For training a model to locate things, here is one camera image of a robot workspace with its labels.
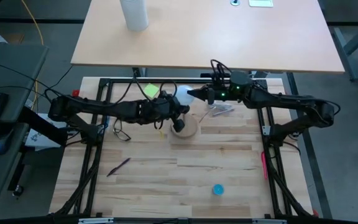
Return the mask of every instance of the black pen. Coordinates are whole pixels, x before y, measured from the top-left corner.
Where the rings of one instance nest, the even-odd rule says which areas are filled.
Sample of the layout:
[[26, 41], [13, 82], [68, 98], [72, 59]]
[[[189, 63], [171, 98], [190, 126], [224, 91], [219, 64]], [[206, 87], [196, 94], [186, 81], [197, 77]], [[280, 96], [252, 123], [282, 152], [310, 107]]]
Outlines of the black pen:
[[115, 173], [115, 171], [117, 171], [120, 167], [122, 167], [123, 165], [125, 165], [125, 163], [127, 163], [130, 160], [130, 158], [124, 160], [124, 162], [122, 162], [121, 164], [119, 164], [116, 168], [112, 169], [109, 174], [107, 175], [110, 176], [111, 174]]

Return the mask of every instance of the wooden table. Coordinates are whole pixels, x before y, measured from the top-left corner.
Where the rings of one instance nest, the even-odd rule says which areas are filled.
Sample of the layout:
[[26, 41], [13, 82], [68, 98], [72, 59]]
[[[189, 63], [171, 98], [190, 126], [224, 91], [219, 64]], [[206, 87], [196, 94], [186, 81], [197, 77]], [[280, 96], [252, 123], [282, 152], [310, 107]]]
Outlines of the wooden table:
[[71, 63], [343, 73], [317, 0], [146, 0], [149, 26], [129, 31], [119, 0], [92, 0]]
[[[80, 96], [95, 99], [98, 83], [99, 78], [84, 78]], [[267, 83], [270, 92], [284, 92], [281, 79], [267, 79]], [[126, 83], [115, 83], [112, 101], [118, 100], [126, 88]], [[164, 89], [173, 91], [173, 86], [165, 84]], [[132, 85], [124, 100], [142, 98], [136, 85]], [[214, 118], [206, 115], [191, 139], [174, 137], [169, 131], [170, 122], [166, 121], [162, 128], [163, 138], [152, 124], [123, 123], [123, 130], [132, 140], [122, 142], [112, 133], [114, 118], [111, 118], [104, 137], [92, 213], [103, 212], [105, 217], [155, 218], [263, 218], [265, 213], [273, 215], [269, 183], [264, 179], [260, 160], [262, 142], [257, 112], [241, 103], [230, 103], [235, 108], [232, 113]], [[208, 112], [206, 103], [200, 100], [190, 106], [189, 113], [198, 121]], [[291, 119], [285, 109], [273, 108], [273, 114], [276, 123]], [[81, 114], [81, 117], [91, 121], [91, 114]], [[77, 187], [84, 152], [82, 144], [65, 149], [51, 212], [56, 212]], [[288, 188], [311, 212], [298, 151], [284, 145], [281, 153]], [[106, 177], [128, 157], [132, 159], [116, 175]], [[214, 184], [224, 185], [224, 195], [213, 195]], [[282, 195], [278, 192], [284, 211]]]

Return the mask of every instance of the pink marker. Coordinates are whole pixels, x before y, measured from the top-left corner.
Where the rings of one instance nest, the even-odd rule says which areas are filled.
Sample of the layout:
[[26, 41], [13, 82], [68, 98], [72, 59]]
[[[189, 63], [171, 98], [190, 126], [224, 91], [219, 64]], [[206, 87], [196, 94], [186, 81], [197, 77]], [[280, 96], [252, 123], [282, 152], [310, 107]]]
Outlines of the pink marker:
[[264, 175], [265, 175], [265, 180], [267, 180], [267, 167], [266, 167], [266, 158], [265, 158], [265, 152], [262, 152], [260, 154], [260, 158], [262, 160], [262, 165], [264, 167]]

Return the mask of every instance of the gray floor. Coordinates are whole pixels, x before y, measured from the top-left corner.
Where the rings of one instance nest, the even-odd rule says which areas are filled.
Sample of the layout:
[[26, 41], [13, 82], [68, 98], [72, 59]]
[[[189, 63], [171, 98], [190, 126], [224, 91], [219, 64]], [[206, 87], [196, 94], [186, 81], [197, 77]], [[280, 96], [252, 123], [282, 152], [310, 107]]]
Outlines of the gray floor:
[[[27, 0], [27, 3], [37, 17], [77, 19], [85, 17], [90, 0]], [[329, 21], [358, 21], [358, 1], [326, 0], [325, 3]], [[10, 0], [2, 2], [0, 16], [27, 17], [27, 14], [20, 0]], [[41, 82], [53, 84], [66, 72], [81, 27], [82, 25], [40, 25], [45, 45], [50, 47], [44, 70], [39, 77]], [[350, 39], [358, 27], [342, 27], [341, 30], [345, 38]], [[25, 34], [25, 44], [40, 43], [33, 24], [0, 23], [0, 31], [22, 32]], [[358, 51], [351, 56], [351, 60], [358, 71]], [[200, 70], [149, 70], [151, 77], [197, 77], [199, 74]], [[57, 86], [57, 90], [71, 93], [80, 87], [82, 77], [131, 75], [129, 68], [75, 67]], [[334, 126], [326, 129], [312, 128], [310, 133], [333, 217], [358, 221], [358, 84], [351, 83], [347, 75], [296, 73], [295, 79], [300, 94], [332, 100], [342, 106]], [[40, 101], [40, 112], [47, 110], [47, 102]], [[57, 150], [48, 155], [36, 154], [29, 159], [31, 164], [37, 166], [28, 166], [23, 175], [21, 182], [25, 185], [26, 192], [19, 200], [12, 198], [9, 192], [4, 192], [0, 198], [0, 218], [45, 215], [48, 212], [61, 156], [61, 151]], [[303, 153], [306, 181], [312, 204], [319, 211], [313, 178], [305, 156], [306, 153]], [[39, 161], [44, 161], [45, 158], [49, 162], [40, 166]]]

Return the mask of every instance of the pen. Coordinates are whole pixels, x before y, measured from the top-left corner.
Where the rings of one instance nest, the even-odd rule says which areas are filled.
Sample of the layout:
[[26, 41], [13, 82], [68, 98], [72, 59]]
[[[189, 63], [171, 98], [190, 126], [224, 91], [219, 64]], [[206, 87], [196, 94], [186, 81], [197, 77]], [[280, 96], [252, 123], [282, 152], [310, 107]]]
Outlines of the pen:
[[266, 157], [265, 157], [265, 152], [262, 152], [260, 154], [260, 158], [262, 160], [262, 167], [264, 168], [264, 176], [265, 176], [265, 180], [267, 179], [267, 168], [266, 168]]
[[121, 164], [119, 164], [116, 168], [112, 169], [109, 174], [107, 175], [110, 176], [111, 174], [115, 173], [115, 171], [117, 171], [118, 169], [120, 169], [123, 165], [125, 165], [128, 161], [130, 160], [130, 158], [124, 160], [124, 162], [122, 162]]

